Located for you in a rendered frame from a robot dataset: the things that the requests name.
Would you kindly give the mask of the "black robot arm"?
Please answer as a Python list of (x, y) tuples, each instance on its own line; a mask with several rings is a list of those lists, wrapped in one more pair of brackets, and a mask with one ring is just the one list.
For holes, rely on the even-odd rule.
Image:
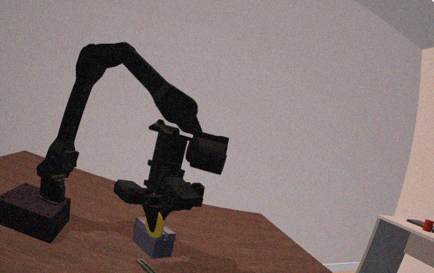
[[(57, 138), (50, 145), (45, 160), (36, 167), (41, 177), (40, 194), (36, 197), (53, 205), (66, 200), (64, 181), (77, 167), (79, 152), (74, 141), (82, 114), (92, 87), (107, 68), (125, 65), (151, 94), (164, 119), (179, 128), (166, 125), (159, 119), (149, 129), (158, 131), (153, 157), (166, 162), (182, 164), (187, 146), (186, 160), (190, 166), (221, 174), (227, 158), (228, 137), (204, 133), (197, 119), (196, 101), (165, 81), (127, 42), (115, 44), (87, 44), (80, 51), (76, 64), (76, 81), (71, 91)], [(154, 193), (162, 194), (175, 210), (190, 210), (202, 202), (204, 186), (183, 180), (183, 171), (170, 175), (165, 169), (154, 186)], [(162, 192), (163, 191), (163, 192)]]

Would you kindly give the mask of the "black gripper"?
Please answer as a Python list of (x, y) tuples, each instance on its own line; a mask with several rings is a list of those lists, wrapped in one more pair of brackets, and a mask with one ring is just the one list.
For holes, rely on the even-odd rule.
[(128, 204), (141, 204), (144, 208), (149, 230), (154, 232), (158, 213), (162, 215), (164, 221), (170, 212), (175, 211), (169, 206), (162, 194), (153, 194), (155, 183), (165, 169), (170, 170), (170, 175), (176, 175), (178, 171), (185, 172), (185, 170), (181, 169), (182, 164), (166, 162), (156, 157), (152, 157), (152, 160), (148, 159), (147, 165), (150, 166), (149, 179), (144, 180), (144, 185), (147, 188), (141, 188), (133, 181), (119, 179), (114, 184), (113, 192)]

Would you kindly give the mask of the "gold coin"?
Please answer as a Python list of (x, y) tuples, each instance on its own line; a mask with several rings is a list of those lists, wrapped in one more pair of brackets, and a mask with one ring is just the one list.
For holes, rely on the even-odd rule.
[(160, 213), (158, 213), (156, 228), (155, 228), (154, 232), (151, 232), (149, 230), (149, 225), (148, 225), (146, 216), (145, 216), (145, 221), (144, 222), (145, 222), (146, 230), (147, 230), (148, 234), (151, 237), (158, 238), (158, 237), (160, 237), (162, 235), (163, 230), (164, 230), (164, 222), (163, 222), (162, 215)]

